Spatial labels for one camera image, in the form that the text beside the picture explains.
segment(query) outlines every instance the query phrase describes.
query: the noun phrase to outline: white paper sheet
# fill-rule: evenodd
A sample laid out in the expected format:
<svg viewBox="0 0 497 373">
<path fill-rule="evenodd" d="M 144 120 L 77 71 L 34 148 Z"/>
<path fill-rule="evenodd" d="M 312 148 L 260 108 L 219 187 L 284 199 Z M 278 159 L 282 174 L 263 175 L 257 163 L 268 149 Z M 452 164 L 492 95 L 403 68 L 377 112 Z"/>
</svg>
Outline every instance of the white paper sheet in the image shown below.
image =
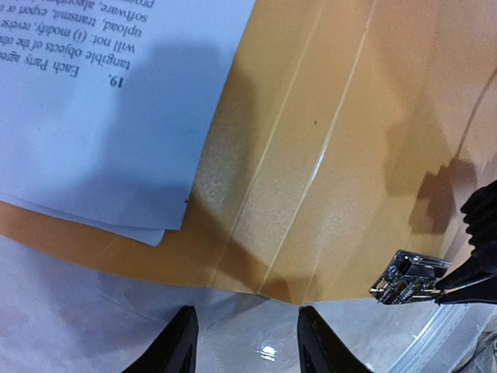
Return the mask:
<svg viewBox="0 0 497 373">
<path fill-rule="evenodd" d="M 254 0 L 0 4 L 0 191 L 178 229 Z"/>
<path fill-rule="evenodd" d="M 74 216 L 71 214 L 66 214 L 57 210 L 52 210 L 48 207 L 40 206 L 39 204 L 34 204 L 32 202 L 27 202 L 21 200 L 20 198 L 1 193 L 0 200 L 7 202 L 8 204 L 13 204 L 15 206 L 25 208 L 27 210 L 35 211 L 40 214 L 45 214 L 51 216 L 52 218 L 58 218 L 63 220 L 74 221 L 76 223 L 90 225 L 102 229 L 104 231 L 112 232 L 117 235 L 122 235 L 129 239 L 136 239 L 137 241 L 146 243 L 148 245 L 157 246 L 162 241 L 164 236 L 164 229 L 147 229 L 147 228 L 135 228 L 135 227 L 122 227 L 119 225 L 110 225 L 106 223 L 101 223 L 99 221 L 93 221 L 89 219 L 80 218 L 79 216 Z"/>
</svg>

